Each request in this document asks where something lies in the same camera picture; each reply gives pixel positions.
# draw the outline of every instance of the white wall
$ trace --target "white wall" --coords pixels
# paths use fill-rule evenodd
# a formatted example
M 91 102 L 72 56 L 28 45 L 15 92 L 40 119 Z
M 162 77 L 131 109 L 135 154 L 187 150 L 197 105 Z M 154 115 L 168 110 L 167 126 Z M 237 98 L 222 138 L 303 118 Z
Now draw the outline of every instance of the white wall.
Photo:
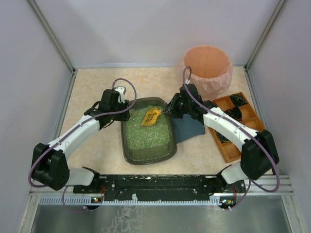
M 311 1 L 289 0 L 251 67 L 280 168 L 311 230 Z
M 171 65 L 196 45 L 245 65 L 278 0 L 36 0 L 74 67 Z
M 25 0 L 0 8 L 0 232 L 19 227 L 33 148 L 51 140 L 70 78 Z

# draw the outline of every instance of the green granules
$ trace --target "green granules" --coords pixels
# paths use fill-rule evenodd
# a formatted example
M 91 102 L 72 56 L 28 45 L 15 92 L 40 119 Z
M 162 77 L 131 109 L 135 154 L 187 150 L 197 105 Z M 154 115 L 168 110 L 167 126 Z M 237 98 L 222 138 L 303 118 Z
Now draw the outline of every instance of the green granules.
M 130 110 L 131 117 L 126 122 L 126 137 L 128 148 L 131 150 L 148 149 L 166 145 L 170 141 L 169 128 L 166 118 L 161 114 L 152 126 L 142 126 L 141 123 L 148 110 L 155 106 L 143 109 Z

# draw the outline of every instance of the litter box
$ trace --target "litter box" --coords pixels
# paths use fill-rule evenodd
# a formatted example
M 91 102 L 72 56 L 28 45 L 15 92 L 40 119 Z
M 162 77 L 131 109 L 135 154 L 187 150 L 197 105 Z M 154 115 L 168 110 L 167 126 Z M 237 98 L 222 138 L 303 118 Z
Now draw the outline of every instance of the litter box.
M 167 103 L 159 97 L 148 97 L 148 98 L 137 99 L 132 109 L 139 110 L 139 109 L 144 109 L 148 106 L 159 106 L 159 107 L 165 108 L 166 105 Z M 165 117 L 167 126 L 168 126 L 169 142 L 165 145 L 156 146 L 152 148 L 146 148 L 146 149 L 132 150 L 129 148 L 128 138 L 127 138 L 127 133 L 126 133 L 126 124 L 128 122 L 121 122 L 121 134 L 122 134 L 121 137 L 122 137 L 122 145 L 123 145 L 123 154 L 127 162 L 133 165 L 153 164 L 153 163 L 158 163 L 158 162 L 170 159 L 176 154 L 177 145 L 176 145 L 172 118 L 168 115 L 163 115 L 163 116 Z

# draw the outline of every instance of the table surface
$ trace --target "table surface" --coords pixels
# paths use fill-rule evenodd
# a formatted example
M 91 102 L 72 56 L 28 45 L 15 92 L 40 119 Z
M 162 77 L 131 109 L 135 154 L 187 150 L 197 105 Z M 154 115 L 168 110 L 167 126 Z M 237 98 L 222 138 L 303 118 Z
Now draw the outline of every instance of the table surface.
M 160 97 L 169 102 L 179 91 L 178 80 L 171 67 L 100 68 L 79 69 L 62 127 L 63 134 L 101 99 L 104 90 L 111 88 L 116 78 L 130 80 L 137 89 L 138 98 Z M 134 92 L 126 82 L 126 99 L 132 100 Z M 226 96 L 242 91 L 253 106 L 243 67 L 233 68 L 232 83 Z M 176 155 L 164 162 L 136 166 L 127 163 L 123 156 L 121 124 L 114 122 L 83 143 L 69 158 L 69 167 L 89 167 L 101 174 L 215 174 L 226 164 L 206 127 L 206 134 L 177 144 Z

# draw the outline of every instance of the blue fabric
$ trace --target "blue fabric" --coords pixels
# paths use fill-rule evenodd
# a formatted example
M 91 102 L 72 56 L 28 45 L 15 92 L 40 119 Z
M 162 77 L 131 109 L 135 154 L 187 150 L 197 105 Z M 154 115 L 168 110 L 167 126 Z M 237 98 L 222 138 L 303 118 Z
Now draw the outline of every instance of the blue fabric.
M 184 114 L 182 119 L 173 119 L 173 125 L 177 143 L 205 134 L 204 125 L 192 119 L 189 114 Z

